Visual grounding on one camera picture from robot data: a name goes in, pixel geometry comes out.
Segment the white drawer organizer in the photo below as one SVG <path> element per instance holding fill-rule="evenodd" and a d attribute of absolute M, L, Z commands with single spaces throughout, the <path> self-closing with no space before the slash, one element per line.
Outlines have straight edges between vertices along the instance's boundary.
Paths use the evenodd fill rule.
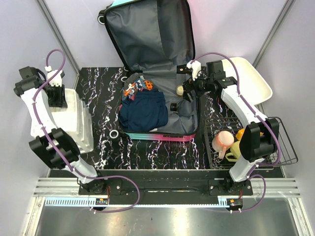
<path fill-rule="evenodd" d="M 84 101 L 73 89 L 65 89 L 66 108 L 51 107 L 57 127 L 62 128 L 77 144 L 81 153 L 94 149 L 92 119 Z"/>

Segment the pink and teal kids suitcase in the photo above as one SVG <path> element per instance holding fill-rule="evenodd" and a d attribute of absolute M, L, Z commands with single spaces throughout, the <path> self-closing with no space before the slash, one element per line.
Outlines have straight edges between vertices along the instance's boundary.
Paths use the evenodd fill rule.
<path fill-rule="evenodd" d="M 131 139 L 188 142 L 199 127 L 200 101 L 188 102 L 176 87 L 191 78 L 186 64 L 195 57 L 189 4 L 185 0 L 115 1 L 101 10 L 98 22 L 106 27 L 128 70 L 128 78 L 143 76 L 163 92 L 167 125 L 149 132 L 121 130 Z M 178 111 L 170 111 L 177 103 Z"/>

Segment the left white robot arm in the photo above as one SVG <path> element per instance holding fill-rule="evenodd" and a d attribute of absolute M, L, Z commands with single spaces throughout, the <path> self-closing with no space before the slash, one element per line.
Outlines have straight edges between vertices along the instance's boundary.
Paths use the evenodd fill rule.
<path fill-rule="evenodd" d="M 90 194 L 106 191 L 99 172 L 83 160 L 94 149 L 92 118 L 76 90 L 62 83 L 64 72 L 45 68 L 19 70 L 21 81 L 14 92 L 26 104 L 31 116 L 31 150 L 50 168 L 73 173 Z"/>

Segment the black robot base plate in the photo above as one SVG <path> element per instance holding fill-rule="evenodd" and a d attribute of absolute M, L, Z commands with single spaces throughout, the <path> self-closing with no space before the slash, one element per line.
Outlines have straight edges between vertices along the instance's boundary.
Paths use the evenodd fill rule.
<path fill-rule="evenodd" d="M 105 194 L 118 196 L 136 191 L 150 193 L 192 192 L 211 196 L 253 195 L 249 180 L 232 183 L 228 171 L 213 170 L 135 170 L 135 171 L 101 171 L 101 174 L 113 174 L 114 177 L 95 180 L 83 184 L 79 179 L 79 194 Z"/>

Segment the gold lid cosmetic jar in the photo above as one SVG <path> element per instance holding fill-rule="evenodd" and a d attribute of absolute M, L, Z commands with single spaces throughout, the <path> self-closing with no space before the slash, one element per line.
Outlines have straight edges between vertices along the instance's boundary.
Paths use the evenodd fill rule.
<path fill-rule="evenodd" d="M 184 95 L 184 87 L 182 85 L 179 85 L 176 87 L 176 95 L 179 97 L 182 97 Z"/>

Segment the navy blue garment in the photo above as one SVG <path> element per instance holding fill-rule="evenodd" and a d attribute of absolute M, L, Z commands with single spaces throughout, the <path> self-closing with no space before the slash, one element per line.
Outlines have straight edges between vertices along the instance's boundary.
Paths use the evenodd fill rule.
<path fill-rule="evenodd" d="M 127 131 L 149 132 L 168 123 L 168 109 L 163 92 L 158 89 L 138 91 L 134 98 L 121 102 L 119 122 Z"/>

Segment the small black jar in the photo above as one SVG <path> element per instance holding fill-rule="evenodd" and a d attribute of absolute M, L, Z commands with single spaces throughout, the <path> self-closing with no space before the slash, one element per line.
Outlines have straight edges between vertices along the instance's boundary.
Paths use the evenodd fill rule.
<path fill-rule="evenodd" d="M 172 111 L 172 112 L 177 112 L 178 111 L 177 103 L 171 103 L 170 104 L 170 111 Z"/>

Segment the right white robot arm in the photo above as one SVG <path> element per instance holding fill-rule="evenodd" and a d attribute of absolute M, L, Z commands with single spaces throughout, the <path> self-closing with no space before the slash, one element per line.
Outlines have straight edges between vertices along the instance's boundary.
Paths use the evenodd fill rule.
<path fill-rule="evenodd" d="M 184 82 L 183 98 L 191 101 L 191 91 L 202 95 L 214 92 L 235 113 L 244 128 L 239 142 L 240 157 L 229 170 L 223 183 L 224 191 L 234 195 L 241 189 L 241 183 L 250 178 L 255 168 L 267 166 L 265 159 L 276 152 L 281 154 L 279 123 L 256 108 L 258 99 L 270 86 L 260 73 L 244 58 L 227 58 L 208 64 L 208 71 L 202 74 L 201 63 L 189 61 L 186 68 L 191 78 Z"/>

